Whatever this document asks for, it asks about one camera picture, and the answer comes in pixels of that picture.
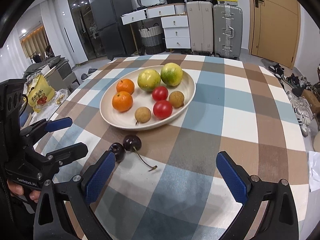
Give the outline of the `person's left hand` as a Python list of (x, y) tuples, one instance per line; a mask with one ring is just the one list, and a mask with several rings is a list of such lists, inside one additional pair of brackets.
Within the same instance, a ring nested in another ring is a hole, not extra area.
[[(12, 196), (22, 196), (24, 195), (24, 189), (21, 185), (16, 184), (11, 180), (7, 180), (8, 188)], [(37, 190), (31, 191), (29, 198), (35, 203), (38, 203), (41, 192)]]

